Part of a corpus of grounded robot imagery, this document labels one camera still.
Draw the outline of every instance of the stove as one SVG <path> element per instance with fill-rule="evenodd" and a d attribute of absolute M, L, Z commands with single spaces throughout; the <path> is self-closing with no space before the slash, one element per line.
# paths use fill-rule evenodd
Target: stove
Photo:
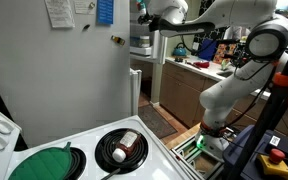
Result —
<path fill-rule="evenodd" d="M 125 118 L 98 128 L 94 128 L 79 134 L 43 144 L 25 151 L 14 152 L 20 127 L 8 120 L 0 113 L 0 131 L 8 129 L 11 133 L 1 134 L 0 145 L 0 179 L 8 179 L 14 169 L 25 159 L 35 153 L 52 147 L 64 148 L 70 144 L 72 160 L 70 175 L 66 179 L 102 179 L 110 172 L 121 168 L 121 171 L 109 179 L 193 179 L 180 165 L 170 151 L 159 141 L 138 116 Z M 139 144 L 131 157 L 122 163 L 116 163 L 111 159 L 111 153 L 116 142 L 122 138 L 127 129 L 134 129 L 142 134 Z"/>

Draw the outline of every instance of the floor mat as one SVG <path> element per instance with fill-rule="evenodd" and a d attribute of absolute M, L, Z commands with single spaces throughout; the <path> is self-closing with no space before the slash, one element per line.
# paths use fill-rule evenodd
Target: floor mat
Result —
<path fill-rule="evenodd" d="M 138 116 L 159 139 L 177 133 L 177 130 L 174 129 L 174 127 L 170 125 L 151 105 L 140 107 L 138 109 Z"/>

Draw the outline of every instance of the burner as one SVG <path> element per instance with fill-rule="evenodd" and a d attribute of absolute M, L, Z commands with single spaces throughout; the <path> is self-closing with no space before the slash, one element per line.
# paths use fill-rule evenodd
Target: burner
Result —
<path fill-rule="evenodd" d="M 74 147 L 71 147 L 70 151 L 72 156 L 71 167 L 64 179 L 76 180 L 80 177 L 85 169 L 86 156 L 82 150 Z"/>
<path fill-rule="evenodd" d="M 111 131 L 98 142 L 95 149 L 95 160 L 104 171 L 111 173 L 121 168 L 118 174 L 126 174 L 134 171 L 144 163 L 148 154 L 148 143 L 143 134 L 129 158 L 126 158 L 121 163 L 113 159 L 112 154 L 116 148 L 116 144 L 123 138 L 127 130 L 116 129 Z"/>

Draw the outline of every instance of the white stove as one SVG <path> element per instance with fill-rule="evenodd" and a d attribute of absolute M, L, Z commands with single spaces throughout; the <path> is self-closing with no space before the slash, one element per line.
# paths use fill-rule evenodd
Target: white stove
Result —
<path fill-rule="evenodd" d="M 168 149 L 145 126 L 138 116 L 132 116 L 95 129 L 43 144 L 25 151 L 14 152 L 16 140 L 21 128 L 0 113 L 0 179 L 8 179 L 13 170 L 23 160 L 34 153 L 51 147 L 64 148 L 68 142 L 71 147 L 82 150 L 86 156 L 86 166 L 80 180 L 102 179 L 108 172 L 102 170 L 95 159 L 95 149 L 102 137 L 121 128 L 132 128 L 139 131 L 147 140 L 148 154 L 143 164 L 126 174 L 117 174 L 109 179 L 156 179 L 180 180 L 193 179 L 187 170 L 171 155 Z"/>

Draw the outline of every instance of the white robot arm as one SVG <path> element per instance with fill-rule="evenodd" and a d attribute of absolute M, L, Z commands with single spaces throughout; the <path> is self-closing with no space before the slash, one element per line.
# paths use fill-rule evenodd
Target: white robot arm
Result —
<path fill-rule="evenodd" d="M 235 102 L 264 86 L 274 67 L 271 62 L 279 60 L 285 64 L 288 59 L 284 52 L 288 45 L 288 19 L 275 14 L 275 6 L 276 0 L 216 0 L 193 21 L 185 20 L 188 6 L 184 0 L 151 0 L 148 6 L 150 29 L 159 30 L 166 37 L 207 33 L 226 26 L 251 30 L 245 51 L 253 61 L 200 96 L 206 110 L 196 140 L 200 148 L 218 159 L 228 145 L 219 130 Z"/>

